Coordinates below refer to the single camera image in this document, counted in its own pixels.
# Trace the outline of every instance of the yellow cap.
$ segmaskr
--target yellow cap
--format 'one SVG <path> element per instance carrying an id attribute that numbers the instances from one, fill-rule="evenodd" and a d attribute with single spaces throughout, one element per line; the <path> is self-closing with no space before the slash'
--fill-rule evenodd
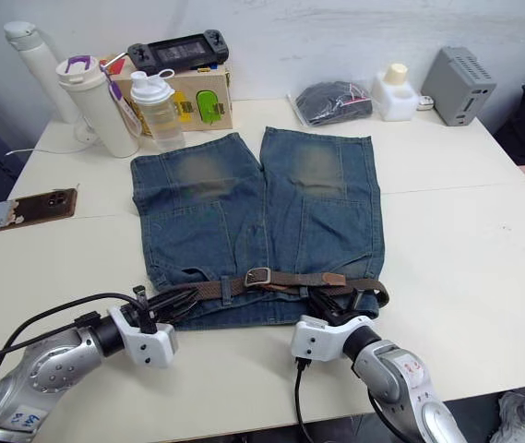
<path id="1" fill-rule="evenodd" d="M 406 74 L 408 68 L 401 63 L 393 63 L 389 65 L 388 72 L 385 74 L 383 81 L 389 85 L 401 85 L 406 81 Z"/>

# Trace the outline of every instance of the white thermos bottle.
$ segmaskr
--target white thermos bottle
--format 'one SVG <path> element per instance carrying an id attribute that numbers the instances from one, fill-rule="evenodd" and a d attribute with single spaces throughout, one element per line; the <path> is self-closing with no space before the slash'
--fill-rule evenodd
<path id="1" fill-rule="evenodd" d="M 26 21 L 10 21 L 4 25 L 7 41 L 24 61 L 30 73 L 39 80 L 45 94 L 55 104 L 66 123 L 75 123 L 79 110 L 67 93 L 59 87 L 55 68 L 57 60 L 36 27 Z"/>
<path id="2" fill-rule="evenodd" d="M 98 60 L 89 55 L 70 57 L 56 71 L 59 84 L 69 93 L 106 149 L 114 157 L 128 157 L 137 152 L 138 141 L 126 129 Z"/>

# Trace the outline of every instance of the belt loop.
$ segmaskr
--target belt loop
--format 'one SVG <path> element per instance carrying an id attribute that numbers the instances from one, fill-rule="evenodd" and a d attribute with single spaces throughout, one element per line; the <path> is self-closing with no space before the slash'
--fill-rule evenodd
<path id="1" fill-rule="evenodd" d="M 307 286 L 299 286 L 299 296 L 304 300 L 309 298 L 309 291 L 307 291 Z"/>
<path id="2" fill-rule="evenodd" d="M 221 304 L 229 306 L 232 303 L 232 283 L 227 275 L 221 275 Z"/>

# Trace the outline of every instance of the brown leather belt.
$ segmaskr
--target brown leather belt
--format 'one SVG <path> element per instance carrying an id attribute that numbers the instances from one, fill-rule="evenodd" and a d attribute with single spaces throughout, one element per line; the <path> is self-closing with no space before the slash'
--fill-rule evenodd
<path id="1" fill-rule="evenodd" d="M 379 306 L 386 305 L 389 294 L 385 286 L 373 279 L 347 280 L 344 275 L 331 272 L 318 272 L 313 274 L 291 274 L 279 272 L 269 268 L 254 268 L 249 270 L 244 277 L 236 277 L 226 281 L 201 281 L 174 285 L 167 290 L 198 289 L 197 300 L 221 299 L 223 293 L 235 297 L 248 291 L 274 291 L 280 293 L 300 293 L 301 287 L 321 287 L 327 296 L 345 295 L 353 290 L 375 291 Z"/>

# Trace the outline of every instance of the denim shorts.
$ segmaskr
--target denim shorts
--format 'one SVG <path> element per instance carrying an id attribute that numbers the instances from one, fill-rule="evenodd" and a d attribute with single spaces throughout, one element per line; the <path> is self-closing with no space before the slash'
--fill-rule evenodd
<path id="1" fill-rule="evenodd" d="M 143 254 L 158 291 L 268 267 L 377 279 L 384 241 L 370 138 L 268 127 L 260 162 L 238 134 L 131 163 Z M 378 313 L 375 299 L 360 306 Z M 179 329 L 290 324 L 305 295 L 201 301 Z"/>

